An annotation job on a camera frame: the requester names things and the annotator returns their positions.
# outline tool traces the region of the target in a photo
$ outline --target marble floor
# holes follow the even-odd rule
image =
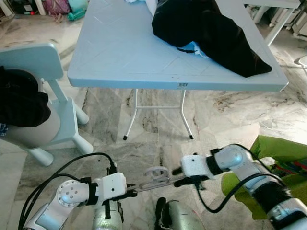
[[[306,53],[306,42],[291,37],[289,31],[281,31],[270,46],[289,79],[289,85],[282,92],[189,91],[184,110],[194,140],[188,138],[177,111],[142,110],[137,114],[128,140],[123,141],[132,114],[132,90],[77,89],[67,80],[66,71],[82,22],[56,24],[50,17],[16,16],[0,24],[0,47],[42,42],[51,42],[57,47],[65,70],[60,84],[90,117],[88,124],[79,126],[80,134],[94,145],[94,151],[110,154],[129,183],[146,180],[143,172],[151,166],[176,168],[183,155],[208,154],[210,149],[230,143],[249,148],[258,134],[307,144],[307,75],[293,62]],[[266,35],[270,28],[259,25],[259,30]],[[47,85],[45,90],[52,98]],[[139,90],[142,105],[173,105],[179,97],[178,91]],[[23,203],[32,190],[65,162],[80,155],[69,142],[51,146],[48,151],[54,154],[55,160],[45,168],[19,147],[0,141],[1,229],[15,230]],[[96,178],[106,174],[106,167],[104,158],[91,157],[75,163],[65,172]],[[49,202],[61,181],[57,179],[46,188],[33,211]],[[221,177],[204,185],[204,199],[210,206],[218,206],[224,198]],[[154,206],[160,196],[182,202],[187,202],[189,197],[189,205],[199,213],[207,230],[272,229],[266,220],[253,220],[251,212],[234,199],[218,214],[211,214],[204,210],[192,186],[185,186],[160,188],[124,200],[124,230],[153,230]],[[77,208],[64,229],[90,229],[92,219],[92,207]]]

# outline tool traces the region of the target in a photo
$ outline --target table leg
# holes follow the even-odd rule
[[[128,135],[130,133],[131,127],[133,125],[133,122],[134,122],[134,119],[135,119],[135,116],[136,116],[136,112],[138,111],[137,107],[138,107],[138,89],[134,89],[134,112],[133,112],[132,118],[130,120],[130,124],[129,124],[129,127],[127,129],[126,135],[124,135],[123,140],[127,140],[127,138],[128,138]]]
[[[258,12],[256,13],[253,21],[254,24],[258,24],[260,22],[260,19],[262,18],[262,16],[264,15],[264,13],[266,11],[268,11],[268,9],[270,8],[270,6],[261,6],[260,9],[258,10]]]
[[[188,125],[188,122],[184,116],[184,113],[183,113],[183,104],[184,104],[184,98],[186,96],[186,91],[183,90],[182,93],[181,93],[181,101],[180,101],[180,115],[181,115],[181,118],[182,118],[182,121],[184,123],[184,126],[186,127],[187,131],[188,131],[188,134],[189,134],[189,137],[190,139],[194,139],[193,137],[193,134],[192,134],[192,131]]]
[[[275,25],[275,27],[271,30],[268,36],[265,38],[266,44],[269,46],[278,35],[282,27],[285,25],[287,20],[290,18],[294,9],[288,9],[284,16],[280,19],[280,21]]]

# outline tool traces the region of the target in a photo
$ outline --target black cable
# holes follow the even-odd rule
[[[206,203],[203,201],[202,197],[201,197],[201,193],[200,193],[200,190],[199,190],[199,184],[196,184],[196,188],[197,188],[197,194],[198,194],[198,197],[200,198],[202,204],[205,206],[205,208],[211,212],[211,213],[218,213],[219,211],[222,210],[222,208],[224,208],[224,206],[226,205],[226,203],[229,201],[229,199],[231,198],[231,196],[233,194],[236,193],[236,191],[242,187],[245,183],[247,183],[248,181],[256,178],[256,177],[259,177],[259,176],[270,176],[270,177],[273,177],[275,178],[276,180],[278,180],[283,186],[285,186],[285,184],[283,183],[283,181],[278,177],[276,176],[275,174],[272,174],[270,172],[259,172],[259,173],[256,173],[254,175],[251,175],[247,178],[245,178],[244,180],[240,181],[228,194],[227,196],[225,197],[225,199],[221,202],[221,204],[219,205],[219,207],[217,207],[216,209],[211,209],[209,208]]]
[[[63,165],[59,170],[57,170],[51,177],[49,177],[47,180],[45,180],[43,183],[41,183],[30,195],[29,197],[27,198],[24,206],[23,206],[23,209],[22,209],[22,212],[20,214],[20,218],[19,218],[19,225],[18,225],[18,230],[22,230],[22,228],[24,227],[24,224],[26,223],[26,220],[35,204],[35,202],[37,201],[39,195],[42,193],[43,189],[47,186],[48,183],[50,183],[50,181],[52,181],[54,178],[57,177],[57,175],[59,175],[59,172],[61,172],[62,170],[64,170],[65,168],[67,168],[70,164],[72,164],[73,162],[79,160],[79,159],[82,159],[82,158],[85,158],[85,157],[90,157],[90,156],[97,156],[97,155],[100,155],[100,156],[105,156],[108,158],[108,160],[110,161],[110,169],[113,169],[116,168],[115,167],[115,164],[112,160],[112,158],[107,155],[106,153],[103,153],[103,152],[95,152],[95,153],[90,153],[90,154],[86,154],[86,155],[82,155],[82,156],[79,156],[79,157],[76,157],[74,159],[72,159],[71,161],[69,161],[68,163],[66,163],[65,165]],[[26,208],[31,200],[31,198],[34,196],[33,200],[31,201],[31,204],[29,206],[29,208],[27,209],[26,211]]]
[[[256,159],[266,170],[268,170],[270,173],[273,174],[273,172],[258,158],[258,156],[256,156],[254,153],[252,153],[248,148],[244,147],[243,145],[240,144],[233,144],[233,145],[238,145],[241,148],[245,149],[247,152],[249,152],[254,159]]]

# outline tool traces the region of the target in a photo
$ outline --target chair leg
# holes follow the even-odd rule
[[[28,153],[35,157],[35,159],[44,166],[49,166],[53,162],[53,155],[43,149],[26,149]]]
[[[89,154],[94,150],[93,146],[79,134],[75,135],[72,141],[75,143],[82,154]]]
[[[76,115],[77,115],[77,122],[79,125],[85,125],[89,121],[88,115],[79,107],[75,104],[76,108]]]

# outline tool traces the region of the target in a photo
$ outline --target black fabric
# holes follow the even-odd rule
[[[48,95],[38,91],[31,74],[0,67],[0,123],[36,127],[50,117],[47,103]]]
[[[214,0],[159,0],[152,27],[156,36],[173,46],[197,42],[212,60],[243,77],[272,70]]]

